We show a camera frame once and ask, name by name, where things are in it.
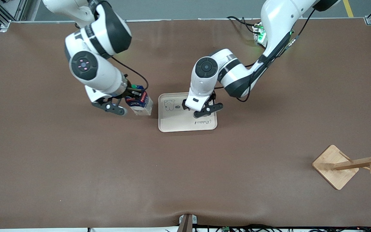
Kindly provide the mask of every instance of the black cable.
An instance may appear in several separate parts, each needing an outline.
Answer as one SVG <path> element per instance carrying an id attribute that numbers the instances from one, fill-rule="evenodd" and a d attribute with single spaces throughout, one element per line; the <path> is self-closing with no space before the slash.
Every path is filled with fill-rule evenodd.
<path id="1" fill-rule="evenodd" d="M 113 60 L 115 60 L 116 62 L 118 62 L 120 65 L 126 67 L 127 69 L 131 70 L 133 73 L 139 75 L 141 78 L 143 78 L 143 80 L 146 82 L 146 87 L 144 88 L 143 91 L 146 91 L 147 88 L 148 88 L 148 80 L 143 76 L 141 75 L 139 72 L 135 71 L 134 69 L 128 67 L 127 65 L 123 64 L 122 62 L 120 62 L 119 60 L 115 59 L 115 57 L 111 57 Z"/>
<path id="2" fill-rule="evenodd" d="M 256 63 L 256 62 L 251 63 L 251 64 L 248 64 L 248 65 L 244 65 L 244 67 L 249 68 L 249 67 L 253 66 L 255 63 Z"/>
<path id="3" fill-rule="evenodd" d="M 238 19 L 238 18 L 235 17 L 235 16 L 229 16 L 229 17 L 227 17 L 227 19 L 235 19 L 235 20 L 237 20 L 239 23 L 241 23 L 241 24 L 245 24 L 243 21 L 241 21 L 240 19 Z"/>
<path id="4" fill-rule="evenodd" d="M 312 16 L 312 14 L 314 13 L 315 10 L 316 10 L 316 9 L 313 9 L 313 11 L 310 13 L 309 17 L 307 18 L 306 22 L 305 22 L 304 25 L 303 25 L 303 28 L 300 30 L 300 32 L 299 32 L 299 34 L 297 35 L 297 37 L 299 37 L 300 34 L 303 32 L 304 28 L 305 28 L 306 25 L 307 25 L 307 22 L 309 22 L 309 19 L 310 19 L 310 17 Z"/>
<path id="5" fill-rule="evenodd" d="M 115 106 L 119 106 L 119 104 L 121 103 L 121 100 L 122 100 L 122 98 L 118 99 L 118 102 Z"/>
<path id="6" fill-rule="evenodd" d="M 219 231 L 219 229 L 222 229 L 222 226 L 208 226 L 208 225 L 193 225 L 193 228 L 206 228 L 208 229 L 207 232 L 209 232 L 210 228 L 218 228 L 216 232 Z M 312 232 L 344 232 L 344 230 L 352 229 L 352 230 L 362 230 L 365 232 L 371 232 L 371 227 L 362 227 L 362 226 L 351 226 L 351 227 L 281 227 L 283 229 L 288 229 L 288 232 L 293 232 L 293 229 L 302 229 L 302 231 L 307 231 L 307 229 L 310 229 Z M 267 226 L 262 224 L 251 224 L 248 226 L 234 226 L 233 229 L 244 229 L 245 232 L 271 232 L 269 229 L 277 229 L 279 232 L 282 232 L 279 228 L 273 227 L 273 226 Z"/>
<path id="7" fill-rule="evenodd" d="M 238 18 L 236 18 L 236 17 L 234 17 L 234 16 L 229 16 L 229 17 L 227 17 L 227 18 L 228 18 L 228 19 L 231 18 L 231 19 L 235 19 L 235 20 L 237 20 L 239 23 L 242 23 L 242 24 L 246 25 L 247 30 L 249 30 L 251 33 L 256 34 L 256 35 L 260 35 L 259 32 L 252 31 L 252 30 L 249 28 L 249 26 L 254 26 L 254 24 L 249 24 L 249 23 L 247 23 L 247 22 L 246 22 L 246 19 L 245 19 L 244 17 L 242 17 L 242 20 L 243 20 L 243 21 L 241 21 L 240 19 L 238 19 Z"/>
<path id="8" fill-rule="evenodd" d="M 247 30 L 249 30 L 251 33 L 253 33 L 253 34 L 256 34 L 256 35 L 260 35 L 260 33 L 259 32 L 254 32 L 254 31 L 252 31 L 250 28 L 249 28 L 249 25 L 246 23 L 246 20 L 244 19 L 244 17 L 242 18 L 243 19 L 243 24 L 244 25 L 246 25 L 246 28 L 247 28 Z"/>
<path id="9" fill-rule="evenodd" d="M 250 75 L 250 78 L 249 78 L 249 93 L 247 94 L 247 97 L 246 97 L 246 99 L 244 99 L 244 100 L 241 100 L 240 98 L 238 98 L 238 97 L 236 97 L 236 99 L 239 101 L 239 102 L 247 102 L 247 100 L 249 99 L 249 97 L 250 97 L 250 92 L 251 92 L 251 86 L 252 86 L 252 78 L 253 78 L 253 75 L 254 75 L 254 72 Z"/>

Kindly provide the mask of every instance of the table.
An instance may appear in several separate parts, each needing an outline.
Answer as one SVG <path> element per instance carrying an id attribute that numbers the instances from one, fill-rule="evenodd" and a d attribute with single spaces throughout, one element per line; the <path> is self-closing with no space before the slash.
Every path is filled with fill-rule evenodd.
<path id="1" fill-rule="evenodd" d="M 298 32 L 304 20 L 295 26 Z M 135 22 L 116 57 L 149 94 L 188 91 L 200 57 L 262 53 L 230 21 Z M 371 175 L 334 190 L 311 166 L 330 144 L 371 154 L 371 26 L 310 20 L 295 45 L 213 131 L 162 133 L 150 117 L 92 107 L 68 70 L 73 24 L 11 24 L 0 34 L 0 228 L 155 227 L 183 213 L 199 224 L 371 226 Z M 133 83 L 142 84 L 132 72 Z"/>

